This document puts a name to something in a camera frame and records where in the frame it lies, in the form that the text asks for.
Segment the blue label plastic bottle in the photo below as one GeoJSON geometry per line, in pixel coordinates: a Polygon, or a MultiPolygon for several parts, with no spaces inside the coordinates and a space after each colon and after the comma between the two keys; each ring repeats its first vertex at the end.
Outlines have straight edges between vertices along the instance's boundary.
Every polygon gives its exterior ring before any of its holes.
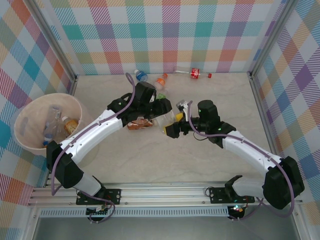
{"type": "Polygon", "coordinates": [[[148,75],[142,71],[142,70],[138,70],[136,69],[134,71],[135,77],[139,82],[147,82],[148,81],[148,75]]]}

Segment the orange label plastic bottle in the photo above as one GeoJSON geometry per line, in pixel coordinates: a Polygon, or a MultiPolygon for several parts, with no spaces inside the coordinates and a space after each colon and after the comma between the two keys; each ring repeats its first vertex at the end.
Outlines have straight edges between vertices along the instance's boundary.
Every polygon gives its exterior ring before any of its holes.
{"type": "Polygon", "coordinates": [[[163,73],[161,77],[156,79],[156,81],[154,82],[154,86],[157,91],[160,91],[165,87],[167,79],[168,79],[167,73],[163,73]]]}

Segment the copper brown plastic bottle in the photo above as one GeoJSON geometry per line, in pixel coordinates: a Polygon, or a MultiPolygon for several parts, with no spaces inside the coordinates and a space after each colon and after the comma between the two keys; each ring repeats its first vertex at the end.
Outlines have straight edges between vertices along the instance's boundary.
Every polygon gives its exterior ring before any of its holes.
{"type": "Polygon", "coordinates": [[[131,121],[128,123],[127,128],[129,130],[141,130],[145,128],[152,127],[154,125],[152,120],[139,118],[137,120],[131,121]]]}

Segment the red label cola bottle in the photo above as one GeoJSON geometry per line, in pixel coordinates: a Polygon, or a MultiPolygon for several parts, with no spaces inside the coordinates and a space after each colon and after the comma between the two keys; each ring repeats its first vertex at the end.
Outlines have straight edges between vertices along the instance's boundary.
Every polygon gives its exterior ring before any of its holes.
{"type": "Polygon", "coordinates": [[[199,80],[199,79],[211,79],[212,73],[204,72],[202,69],[191,67],[191,68],[184,68],[178,67],[174,70],[174,74],[181,75],[188,77],[191,80],[199,80]]]}

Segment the orange translucent plastic bottle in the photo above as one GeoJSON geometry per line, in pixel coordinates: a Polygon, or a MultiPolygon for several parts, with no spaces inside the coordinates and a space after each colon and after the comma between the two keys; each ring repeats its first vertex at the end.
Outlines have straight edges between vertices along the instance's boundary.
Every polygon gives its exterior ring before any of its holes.
{"type": "Polygon", "coordinates": [[[64,116],[62,122],[64,124],[64,130],[68,135],[71,135],[78,127],[78,121],[68,116],[64,116]]]}

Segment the blue cap clear bottle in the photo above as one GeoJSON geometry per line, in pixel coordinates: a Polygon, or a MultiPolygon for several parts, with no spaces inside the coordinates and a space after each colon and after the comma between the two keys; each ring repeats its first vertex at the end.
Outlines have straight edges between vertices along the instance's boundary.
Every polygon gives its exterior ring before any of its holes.
{"type": "Polygon", "coordinates": [[[43,130],[43,146],[45,148],[57,135],[62,111],[63,108],[60,105],[49,106],[43,130]]]}

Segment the beige round plastic bin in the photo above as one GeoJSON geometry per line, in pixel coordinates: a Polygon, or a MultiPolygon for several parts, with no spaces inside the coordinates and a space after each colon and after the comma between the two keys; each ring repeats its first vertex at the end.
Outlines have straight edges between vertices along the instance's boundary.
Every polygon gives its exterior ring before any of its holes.
{"type": "Polygon", "coordinates": [[[56,137],[53,139],[57,143],[74,136],[94,120],[88,109],[77,98],[66,93],[47,94],[22,107],[10,120],[12,135],[16,143],[24,150],[36,156],[46,156],[43,131],[51,105],[62,107],[60,125],[56,137]],[[62,121],[64,116],[78,121],[78,127],[71,135],[68,135],[64,129],[62,121]]]}

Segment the grey metal shelf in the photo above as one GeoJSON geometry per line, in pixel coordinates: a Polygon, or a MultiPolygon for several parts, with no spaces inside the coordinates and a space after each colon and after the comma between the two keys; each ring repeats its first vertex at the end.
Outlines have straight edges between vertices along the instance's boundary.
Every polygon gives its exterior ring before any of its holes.
{"type": "Polygon", "coordinates": [[[263,214],[245,221],[226,217],[41,218],[32,240],[301,240],[291,219],[263,214]]]}

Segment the right electronics board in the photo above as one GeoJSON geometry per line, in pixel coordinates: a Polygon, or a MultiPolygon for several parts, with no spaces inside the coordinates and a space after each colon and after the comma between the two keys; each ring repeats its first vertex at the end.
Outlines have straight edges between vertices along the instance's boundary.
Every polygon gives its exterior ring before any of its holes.
{"type": "Polygon", "coordinates": [[[228,207],[228,212],[230,215],[244,214],[247,206],[246,205],[234,205],[228,207]]]}

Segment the electronics board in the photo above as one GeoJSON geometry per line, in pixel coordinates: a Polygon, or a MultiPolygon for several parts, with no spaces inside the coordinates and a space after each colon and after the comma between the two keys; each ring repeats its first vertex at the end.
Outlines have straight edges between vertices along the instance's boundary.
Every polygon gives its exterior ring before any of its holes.
{"type": "Polygon", "coordinates": [[[244,214],[247,206],[246,205],[234,205],[228,207],[228,212],[230,215],[244,214]]]}
{"type": "Polygon", "coordinates": [[[106,217],[109,216],[111,211],[108,207],[105,206],[96,206],[96,207],[87,207],[85,211],[85,215],[89,217],[106,217]]]}

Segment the aluminium right side rail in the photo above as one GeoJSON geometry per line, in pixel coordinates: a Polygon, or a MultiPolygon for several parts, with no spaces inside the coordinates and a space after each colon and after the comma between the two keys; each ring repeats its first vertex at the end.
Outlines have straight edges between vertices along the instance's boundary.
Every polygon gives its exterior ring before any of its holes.
{"type": "Polygon", "coordinates": [[[280,157],[285,158],[286,157],[285,154],[280,153],[280,151],[277,148],[277,144],[276,144],[276,141],[273,136],[272,128],[271,128],[269,119],[267,117],[267,113],[265,112],[265,109],[263,106],[263,101],[260,96],[258,87],[255,83],[254,77],[252,77],[250,72],[247,73],[247,77],[248,77],[249,85],[251,87],[252,94],[253,94],[257,109],[258,109],[259,117],[261,119],[261,123],[262,123],[263,130],[264,130],[264,133],[266,136],[269,150],[271,151],[272,154],[275,154],[275,155],[278,155],[280,157]]]}

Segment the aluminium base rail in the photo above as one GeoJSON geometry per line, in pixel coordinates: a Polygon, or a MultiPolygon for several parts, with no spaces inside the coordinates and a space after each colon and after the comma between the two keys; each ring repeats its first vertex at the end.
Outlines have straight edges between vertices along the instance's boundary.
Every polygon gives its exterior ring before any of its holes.
{"type": "MultiPolygon", "coordinates": [[[[209,206],[207,187],[223,187],[222,181],[106,183],[107,189],[121,189],[120,207],[200,207],[209,206]]],[[[34,208],[76,207],[76,190],[61,187],[52,196],[49,185],[35,188],[28,206],[34,208]]]]}

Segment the aluminium right frame post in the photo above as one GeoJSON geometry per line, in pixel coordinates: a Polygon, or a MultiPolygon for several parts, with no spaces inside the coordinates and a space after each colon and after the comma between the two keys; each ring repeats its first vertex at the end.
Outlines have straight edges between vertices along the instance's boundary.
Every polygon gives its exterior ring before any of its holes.
{"type": "Polygon", "coordinates": [[[279,38],[283,28],[285,27],[289,17],[291,16],[298,2],[299,0],[288,0],[284,5],[278,20],[275,22],[274,27],[270,32],[270,36],[268,37],[264,48],[262,49],[259,57],[257,58],[252,70],[249,72],[249,76],[252,80],[255,79],[255,76],[257,75],[257,73],[263,66],[264,62],[266,61],[268,54],[270,53],[273,45],[279,38]]]}

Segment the aluminium frame post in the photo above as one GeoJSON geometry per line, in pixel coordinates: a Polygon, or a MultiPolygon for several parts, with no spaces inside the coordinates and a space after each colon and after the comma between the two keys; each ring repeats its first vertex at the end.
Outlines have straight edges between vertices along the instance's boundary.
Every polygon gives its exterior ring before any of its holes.
{"type": "Polygon", "coordinates": [[[62,67],[66,71],[66,74],[72,79],[73,82],[77,81],[77,75],[74,73],[71,64],[69,63],[66,55],[64,54],[58,40],[56,39],[50,25],[47,23],[41,9],[36,3],[36,0],[23,0],[28,10],[31,12],[35,21],[39,25],[42,34],[46,38],[48,44],[52,47],[57,59],[60,61],[62,67]]]}
{"type": "Polygon", "coordinates": [[[274,27],[270,32],[270,36],[268,37],[264,48],[262,49],[259,57],[257,58],[252,70],[249,72],[249,76],[252,80],[255,79],[255,76],[257,75],[257,73],[263,66],[264,62],[266,61],[268,54],[270,53],[273,45],[279,38],[283,28],[285,27],[289,17],[291,16],[298,2],[299,0],[288,0],[284,5],[278,20],[275,22],[274,27]]]}

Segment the aluminium left frame post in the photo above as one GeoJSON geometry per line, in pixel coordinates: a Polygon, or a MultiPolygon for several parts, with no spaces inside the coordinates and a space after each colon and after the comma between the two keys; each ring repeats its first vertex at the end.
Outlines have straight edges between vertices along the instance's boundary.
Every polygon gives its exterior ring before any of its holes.
{"type": "Polygon", "coordinates": [[[64,54],[58,40],[56,39],[50,25],[47,23],[41,9],[36,3],[36,0],[23,0],[28,10],[31,12],[35,21],[39,25],[42,34],[46,38],[48,44],[52,47],[57,59],[60,61],[62,67],[66,71],[66,74],[72,79],[73,82],[77,81],[77,75],[74,73],[71,64],[69,63],[66,55],[64,54]]]}

